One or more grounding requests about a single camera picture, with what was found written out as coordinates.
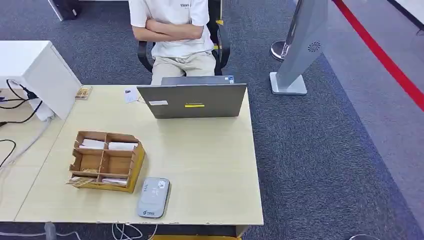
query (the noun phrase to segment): electrical cord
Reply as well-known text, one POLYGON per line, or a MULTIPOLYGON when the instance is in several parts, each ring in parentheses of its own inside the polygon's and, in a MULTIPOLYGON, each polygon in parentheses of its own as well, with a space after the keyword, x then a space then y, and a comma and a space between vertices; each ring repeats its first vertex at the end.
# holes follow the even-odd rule
MULTIPOLYGON (((80 235, 78 234, 78 232, 73 231, 70 233, 56 233, 57 236, 61 236, 61 237, 65 237, 65 236, 69 236, 75 234, 76 237, 78 238, 78 240, 81 240, 80 235)), ((13 237, 39 237, 39 236, 44 236, 46 235, 46 233, 34 233, 34 234, 24 234, 24 233, 9 233, 9 232, 1 232, 0 231, 0 236, 13 236, 13 237)))
POLYGON ((19 96, 15 90, 13 90, 11 84, 10 84, 10 79, 6 79, 6 83, 7 86, 9 87, 10 91, 17 97, 17 99, 7 99, 7 100, 1 100, 0 103, 4 103, 4 102, 13 102, 13 101, 21 101, 18 105, 15 106, 0 106, 0 109, 15 109, 18 108, 19 106, 21 106, 22 104, 24 104, 25 102, 32 100, 32 99, 37 99, 38 96, 33 93, 32 91, 28 90, 26 87, 22 86, 21 84, 18 84, 25 92, 26 95, 28 96, 28 99, 25 99, 21 96, 19 96))
POLYGON ((15 141, 13 141, 13 140, 10 140, 10 139, 3 139, 3 140, 0 140, 0 143, 1 142, 11 142, 11 143, 13 143, 13 147, 12 147, 12 150, 9 152, 9 154, 6 156, 6 158, 0 163, 0 169, 2 168, 2 166, 3 166, 3 164, 6 162, 6 160, 12 155, 12 153, 15 151, 15 149, 16 149, 16 142, 15 141))
MULTIPOLYGON (((151 240, 155 236, 156 230, 158 230, 158 225, 157 224, 156 224, 156 227, 154 228, 153 234, 147 240, 151 240)), ((112 224, 112 235, 113 235, 113 238, 115 240, 134 240, 134 239, 140 239, 140 238, 143 237, 142 231, 140 231, 135 226, 133 226, 131 224, 122 224, 122 229, 121 229, 121 228, 118 227, 118 224, 117 223, 113 223, 112 224), (124 233, 125 225, 130 226, 131 228, 135 229, 140 235, 139 236, 134 236, 134 237, 128 236, 127 234, 124 233), (117 238, 117 236, 115 235, 115 229, 114 229, 114 227, 116 229, 118 229, 118 231, 121 233, 120 234, 120 238, 117 238)))
POLYGON ((16 159, 18 159, 22 154, 24 154, 42 135, 43 133, 47 130, 47 128, 49 127, 50 123, 52 122, 52 119, 54 117, 49 117, 47 118, 47 120, 44 122, 44 126, 42 127, 42 129, 37 133, 37 135, 35 135, 35 137, 25 146, 23 147, 20 151, 16 152, 9 160, 8 164, 10 163, 14 163, 16 159))
POLYGON ((41 107, 41 104, 43 104, 43 101, 40 101, 38 106, 34 109, 34 111, 31 113, 31 115, 29 115, 29 117, 27 119, 22 120, 22 121, 1 121, 0 122, 0 128, 3 127, 6 124, 23 124, 23 123, 26 123, 28 120, 30 120, 36 114, 38 109, 41 107))

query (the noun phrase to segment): cardboard organizer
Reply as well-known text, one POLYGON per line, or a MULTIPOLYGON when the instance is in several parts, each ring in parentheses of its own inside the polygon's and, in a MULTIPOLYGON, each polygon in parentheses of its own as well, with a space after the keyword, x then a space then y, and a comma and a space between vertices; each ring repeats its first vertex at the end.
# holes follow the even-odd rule
POLYGON ((69 171, 73 177, 90 177, 95 180, 83 185, 74 185, 77 188, 114 190, 132 193, 140 174, 145 150, 141 142, 132 135, 79 131, 73 146, 72 155, 75 157, 69 171), (84 139, 105 142, 103 149, 79 148, 84 139), (133 150, 110 150, 110 142, 137 143, 133 150), (102 179, 126 179, 127 184, 103 183, 102 179))

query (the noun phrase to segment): laptop lid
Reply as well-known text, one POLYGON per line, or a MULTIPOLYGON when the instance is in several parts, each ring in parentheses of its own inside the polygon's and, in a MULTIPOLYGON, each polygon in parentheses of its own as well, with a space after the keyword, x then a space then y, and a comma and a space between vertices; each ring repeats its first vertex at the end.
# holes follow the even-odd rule
POLYGON ((157 119, 236 117, 245 96, 245 83, 144 85, 137 89, 157 119))

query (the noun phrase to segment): white cable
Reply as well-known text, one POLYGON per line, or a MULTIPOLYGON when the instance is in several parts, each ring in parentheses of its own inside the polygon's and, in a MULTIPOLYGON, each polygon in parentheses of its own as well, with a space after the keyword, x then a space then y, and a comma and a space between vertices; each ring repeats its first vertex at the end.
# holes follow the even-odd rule
MULTIPOLYGON (((158 225, 156 224, 156 227, 154 228, 154 231, 153 231, 153 234, 149 237, 149 239, 148 240, 151 240, 152 238, 153 238, 153 236, 156 234, 156 230, 158 229, 158 225)), ((118 226, 118 224, 117 223, 113 223, 112 224, 112 235, 113 235, 113 238, 115 239, 115 240, 134 240, 134 239, 140 239, 140 238, 142 238, 143 237, 143 233, 138 229, 138 228, 136 228, 135 226, 133 226, 133 225, 131 225, 131 224, 122 224, 122 229, 121 228, 119 228, 119 226, 118 226), (140 235, 139 236, 133 236, 133 237, 130 237, 130 236, 128 236, 127 234, 125 234, 124 233, 124 229, 125 229, 125 225, 127 225, 127 226, 130 226, 130 227, 132 227, 133 229, 135 229, 140 235), (114 229, 114 227, 116 228, 116 229, 118 229, 118 231, 121 233, 121 235, 120 235, 120 238, 117 238, 117 236, 115 235, 115 229, 114 229)))
POLYGON ((9 232, 0 231, 0 236, 38 237, 38 236, 44 236, 44 235, 46 235, 46 233, 24 234, 24 233, 9 233, 9 232))
POLYGON ((76 231, 73 231, 73 232, 70 232, 70 233, 56 233, 57 236, 61 236, 61 237, 69 236, 71 234, 75 234, 76 237, 78 238, 78 240, 81 240, 80 235, 78 235, 78 232, 76 232, 76 231))
MULTIPOLYGON (((56 233, 56 235, 61 236, 61 237, 65 237, 65 236, 69 236, 72 234, 76 234, 76 237, 78 238, 78 240, 81 240, 80 235, 78 235, 78 232, 73 231, 70 233, 56 233)), ((14 237, 39 237, 39 236, 44 236, 46 235, 45 232, 43 233, 34 233, 34 234, 25 234, 25 233, 13 233, 13 232, 1 232, 0 231, 0 236, 14 236, 14 237)))
POLYGON ((3 165, 0 167, 0 176, 1 175, 4 175, 4 176, 2 176, 2 178, 0 178, 0 204, 3 201, 3 184, 6 181, 6 178, 8 177, 8 174, 9 174, 9 171, 10 171, 10 168, 6 168, 6 167, 8 165, 11 165, 11 164, 15 163, 16 159, 18 159, 18 157, 20 157, 22 154, 24 154, 43 135, 43 133, 47 130, 47 127, 49 127, 50 123, 52 122, 52 120, 54 118, 55 118, 55 115, 53 115, 52 117, 47 118, 47 120, 44 122, 44 126, 42 127, 42 129, 29 142, 29 144, 27 144, 20 151, 13 153, 9 157, 9 159, 5 163, 3 163, 3 165))
POLYGON ((50 123, 52 122, 53 118, 54 116, 47 118, 47 120, 44 122, 44 126, 38 132, 38 134, 24 148, 12 154, 12 156, 10 156, 10 159, 7 162, 5 162, 3 166, 6 167, 9 164, 13 164, 17 158, 19 158, 22 154, 24 154, 43 135, 43 133, 47 130, 50 123))

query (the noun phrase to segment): red line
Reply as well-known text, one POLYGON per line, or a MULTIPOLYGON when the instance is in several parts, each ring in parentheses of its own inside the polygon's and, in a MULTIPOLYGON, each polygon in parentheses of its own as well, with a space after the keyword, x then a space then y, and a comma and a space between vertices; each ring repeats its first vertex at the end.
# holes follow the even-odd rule
POLYGON ((379 44, 373 39, 368 31, 362 26, 355 15, 349 10, 343 0, 333 0, 335 5, 340 9, 341 13, 355 29, 360 38, 365 42, 371 52, 383 64, 385 69, 393 76, 396 82, 403 88, 409 97, 424 112, 424 94, 415 84, 402 72, 395 62, 384 52, 379 44))

